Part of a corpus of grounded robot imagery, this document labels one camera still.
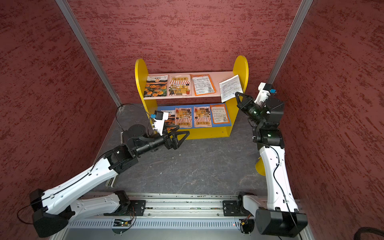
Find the mounting plate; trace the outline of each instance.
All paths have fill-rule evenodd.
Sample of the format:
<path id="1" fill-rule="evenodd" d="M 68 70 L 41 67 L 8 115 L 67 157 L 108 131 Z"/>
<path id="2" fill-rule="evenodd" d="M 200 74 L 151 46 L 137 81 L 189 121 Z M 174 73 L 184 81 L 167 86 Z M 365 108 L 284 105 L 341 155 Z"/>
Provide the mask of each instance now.
<path id="1" fill-rule="evenodd" d="M 248 216 L 249 211 L 242 213 L 236 201 L 225 200 L 223 201 L 223 212 L 225 217 L 239 217 L 239 216 Z"/>
<path id="2" fill-rule="evenodd" d="M 135 209 L 136 216 L 143 216 L 145 210 L 145 200 L 131 200 L 131 206 Z"/>

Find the book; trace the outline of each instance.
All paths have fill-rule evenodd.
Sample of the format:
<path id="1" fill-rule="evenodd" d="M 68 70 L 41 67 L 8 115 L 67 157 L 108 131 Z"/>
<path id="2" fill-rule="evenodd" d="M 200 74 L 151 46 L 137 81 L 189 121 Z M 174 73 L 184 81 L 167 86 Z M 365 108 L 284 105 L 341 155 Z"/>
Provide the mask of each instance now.
<path id="1" fill-rule="evenodd" d="M 230 123 L 225 104 L 211 105 L 212 120 L 214 124 Z"/>
<path id="2" fill-rule="evenodd" d="M 190 75 L 170 75 L 169 79 L 169 96 L 191 96 Z"/>
<path id="3" fill-rule="evenodd" d="M 175 125 L 175 110 L 161 110 L 164 113 L 169 113 L 168 120 L 165 120 L 164 125 Z M 175 129 L 175 127 L 167 127 L 167 131 Z"/>
<path id="4" fill-rule="evenodd" d="M 191 79 L 195 87 L 196 96 L 211 94 L 216 92 L 215 86 L 212 83 L 212 79 L 209 76 L 209 74 L 203 74 L 203 75 L 191 74 Z"/>
<path id="5" fill-rule="evenodd" d="M 243 93 L 239 75 L 236 75 L 230 79 L 227 79 L 219 83 L 219 87 L 220 87 L 222 103 L 228 101 L 231 98 L 234 98 L 236 92 Z"/>
<path id="6" fill-rule="evenodd" d="M 192 108 L 175 108 L 175 123 L 180 128 L 191 128 Z"/>
<path id="7" fill-rule="evenodd" d="M 148 76 L 145 84 L 144 97 L 167 96 L 168 75 Z"/>
<path id="8" fill-rule="evenodd" d="M 194 108 L 194 127 L 212 127 L 211 111 L 209 107 L 193 107 Z"/>

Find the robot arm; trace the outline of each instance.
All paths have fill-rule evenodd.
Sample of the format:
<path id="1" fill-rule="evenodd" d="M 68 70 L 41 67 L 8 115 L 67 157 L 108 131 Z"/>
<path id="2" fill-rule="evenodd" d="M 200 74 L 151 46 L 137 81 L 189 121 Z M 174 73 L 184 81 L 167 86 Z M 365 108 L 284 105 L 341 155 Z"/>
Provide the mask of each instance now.
<path id="1" fill-rule="evenodd" d="M 237 107 L 254 122 L 253 142 L 257 144 L 265 167 L 267 209 L 251 195 L 243 196 L 243 206 L 255 216 L 261 234 L 294 237 L 308 221 L 306 215 L 298 211 L 286 172 L 284 140 L 278 129 L 284 102 L 270 98 L 271 93 L 276 93 L 271 84 L 260 83 L 258 90 L 256 99 L 239 92 L 235 96 Z"/>
<path id="2" fill-rule="evenodd" d="M 166 130 L 153 137 L 146 135 L 141 124 L 131 126 L 122 132 L 123 144 L 106 152 L 97 162 L 72 179 L 46 191 L 37 189 L 30 194 L 33 208 L 33 225 L 39 237 L 48 237 L 63 229 L 68 223 L 97 214 L 124 215 L 132 209 L 123 191 L 108 197 L 78 200 L 83 194 L 98 184 L 126 171 L 136 163 L 140 155 L 155 151 L 160 146 L 177 149 L 189 136 L 189 131 L 179 131 L 173 125 L 171 132 Z M 185 134 L 178 140 L 177 136 Z"/>

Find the illustrated storefront cover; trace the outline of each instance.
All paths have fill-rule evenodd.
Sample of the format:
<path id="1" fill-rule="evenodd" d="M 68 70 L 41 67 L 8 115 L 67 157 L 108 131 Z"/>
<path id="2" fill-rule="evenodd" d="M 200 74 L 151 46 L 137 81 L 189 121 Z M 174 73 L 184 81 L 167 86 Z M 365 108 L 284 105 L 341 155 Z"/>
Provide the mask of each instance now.
<path id="1" fill-rule="evenodd" d="M 191 96 L 190 75 L 170 76 L 169 96 Z"/>
<path id="2" fill-rule="evenodd" d="M 180 128 L 192 127 L 192 108 L 175 108 L 175 123 Z"/>
<path id="3" fill-rule="evenodd" d="M 212 127 L 209 107 L 194 107 L 195 127 Z"/>

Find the red textured wall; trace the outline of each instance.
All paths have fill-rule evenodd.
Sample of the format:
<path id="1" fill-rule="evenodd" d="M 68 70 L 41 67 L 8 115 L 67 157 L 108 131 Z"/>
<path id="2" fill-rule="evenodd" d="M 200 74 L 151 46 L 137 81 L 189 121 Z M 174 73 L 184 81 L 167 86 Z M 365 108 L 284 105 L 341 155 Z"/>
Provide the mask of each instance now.
<path id="1" fill-rule="evenodd" d="M 236 57 L 245 55 L 247 92 L 254 93 L 268 78 L 300 2 L 69 0 L 124 103 L 141 102 L 134 77 L 138 58 L 150 73 L 169 73 L 231 71 Z"/>
<path id="2" fill-rule="evenodd" d="M 384 230 L 383 11 L 315 0 L 275 80 L 290 183 L 318 240 Z"/>
<path id="3" fill-rule="evenodd" d="M 116 105 L 55 1 L 0 11 L 0 239 L 35 239 L 17 210 L 92 164 Z"/>

